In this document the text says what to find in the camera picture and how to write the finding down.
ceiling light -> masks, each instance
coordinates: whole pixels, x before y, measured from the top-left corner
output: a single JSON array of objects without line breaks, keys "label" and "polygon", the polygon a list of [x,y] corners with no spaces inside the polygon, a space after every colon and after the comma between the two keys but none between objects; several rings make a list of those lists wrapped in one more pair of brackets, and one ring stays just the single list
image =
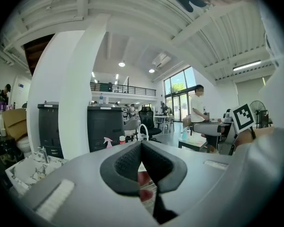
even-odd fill
[{"label": "ceiling light", "polygon": [[260,63],[261,63],[261,61],[255,61],[255,62],[248,63],[248,64],[245,64],[245,65],[242,65],[242,66],[237,66],[237,67],[233,68],[233,71],[241,70],[241,69],[244,69],[244,68],[247,68],[247,67],[250,67],[250,66],[255,66],[255,65],[258,65]]}]

cardboard box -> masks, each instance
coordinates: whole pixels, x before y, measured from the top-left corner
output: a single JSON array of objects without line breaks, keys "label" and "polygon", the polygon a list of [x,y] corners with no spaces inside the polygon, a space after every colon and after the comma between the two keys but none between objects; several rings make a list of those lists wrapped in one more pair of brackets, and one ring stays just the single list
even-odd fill
[{"label": "cardboard box", "polygon": [[188,127],[191,124],[190,114],[187,115],[182,121],[183,121],[183,128]]},{"label": "cardboard box", "polygon": [[2,112],[6,133],[15,141],[27,135],[27,113],[24,108]]}]

marble countertop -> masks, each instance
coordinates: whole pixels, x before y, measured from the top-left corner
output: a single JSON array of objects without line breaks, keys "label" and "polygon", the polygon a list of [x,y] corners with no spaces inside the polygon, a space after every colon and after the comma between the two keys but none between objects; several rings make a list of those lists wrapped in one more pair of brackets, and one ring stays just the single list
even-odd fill
[{"label": "marble countertop", "polygon": [[36,152],[6,170],[8,177],[13,180],[13,185],[16,183],[23,188],[23,193],[20,192],[20,195],[23,195],[34,184],[47,177],[68,161],[57,157],[48,157],[50,162],[46,163],[43,153]]}]

electric fan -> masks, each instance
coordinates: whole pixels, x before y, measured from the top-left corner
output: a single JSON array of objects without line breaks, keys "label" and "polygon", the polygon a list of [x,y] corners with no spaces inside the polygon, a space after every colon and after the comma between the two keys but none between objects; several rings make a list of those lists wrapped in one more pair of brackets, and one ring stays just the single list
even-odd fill
[{"label": "electric fan", "polygon": [[250,109],[253,112],[255,119],[257,119],[257,127],[258,127],[258,123],[259,123],[258,115],[259,115],[260,111],[265,111],[266,108],[265,108],[265,106],[262,102],[256,100],[256,101],[253,101],[250,104]]}]

black shorts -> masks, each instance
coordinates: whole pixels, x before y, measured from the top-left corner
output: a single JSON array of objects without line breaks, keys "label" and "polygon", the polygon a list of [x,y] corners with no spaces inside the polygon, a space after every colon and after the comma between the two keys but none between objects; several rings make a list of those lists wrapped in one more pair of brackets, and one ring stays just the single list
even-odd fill
[{"label": "black shorts", "polygon": [[[204,120],[202,122],[191,122],[191,124],[189,126],[193,126],[196,123],[210,123],[210,121]],[[215,148],[218,147],[219,136],[212,136],[212,135],[207,135],[207,134],[204,134],[204,135],[206,137],[206,141],[207,141],[208,145],[213,146]]]}]

